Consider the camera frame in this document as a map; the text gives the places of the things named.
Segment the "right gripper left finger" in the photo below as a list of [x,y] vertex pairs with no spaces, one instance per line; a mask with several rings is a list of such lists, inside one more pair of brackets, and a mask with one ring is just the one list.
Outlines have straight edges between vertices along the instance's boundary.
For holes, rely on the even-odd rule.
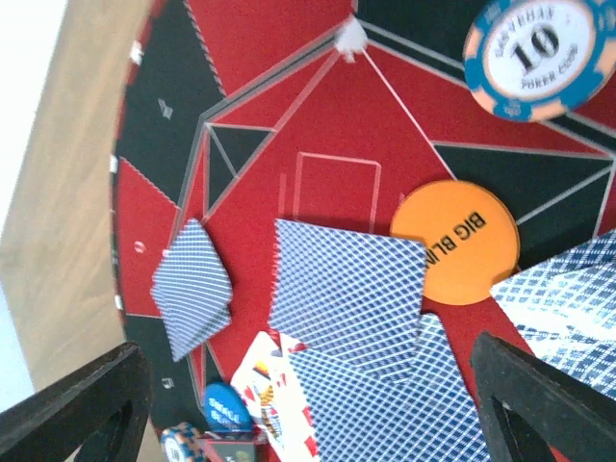
[[126,342],[1,414],[3,461],[135,461],[151,405],[151,371]]

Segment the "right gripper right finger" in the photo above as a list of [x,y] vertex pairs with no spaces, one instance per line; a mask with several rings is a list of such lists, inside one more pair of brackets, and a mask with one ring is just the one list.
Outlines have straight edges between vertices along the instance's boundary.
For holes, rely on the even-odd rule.
[[471,366],[494,461],[615,459],[615,401],[484,331]]

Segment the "dealt blue playing card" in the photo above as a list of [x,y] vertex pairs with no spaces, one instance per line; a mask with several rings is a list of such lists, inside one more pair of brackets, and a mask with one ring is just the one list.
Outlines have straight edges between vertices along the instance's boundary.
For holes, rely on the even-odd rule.
[[615,231],[494,285],[533,354],[615,398]]

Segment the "blue small blind button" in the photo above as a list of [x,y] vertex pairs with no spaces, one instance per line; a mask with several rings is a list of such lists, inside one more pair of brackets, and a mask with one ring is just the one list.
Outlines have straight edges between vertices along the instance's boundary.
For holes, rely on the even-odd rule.
[[223,382],[206,386],[203,411],[213,431],[251,431],[252,418],[235,389]]

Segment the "orange big blind button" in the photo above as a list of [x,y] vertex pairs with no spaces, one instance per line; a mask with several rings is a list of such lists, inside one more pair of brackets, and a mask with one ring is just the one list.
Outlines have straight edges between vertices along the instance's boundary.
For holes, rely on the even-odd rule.
[[521,243],[515,219],[493,193],[471,182],[440,180],[415,189],[398,206],[390,234],[425,246],[423,294],[463,306],[517,266]]

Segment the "triangular all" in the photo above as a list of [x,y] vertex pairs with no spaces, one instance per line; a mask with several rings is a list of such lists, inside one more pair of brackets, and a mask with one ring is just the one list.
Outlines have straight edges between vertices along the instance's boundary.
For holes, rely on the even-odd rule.
[[253,431],[207,431],[196,439],[206,461],[259,461],[266,445],[260,433]]

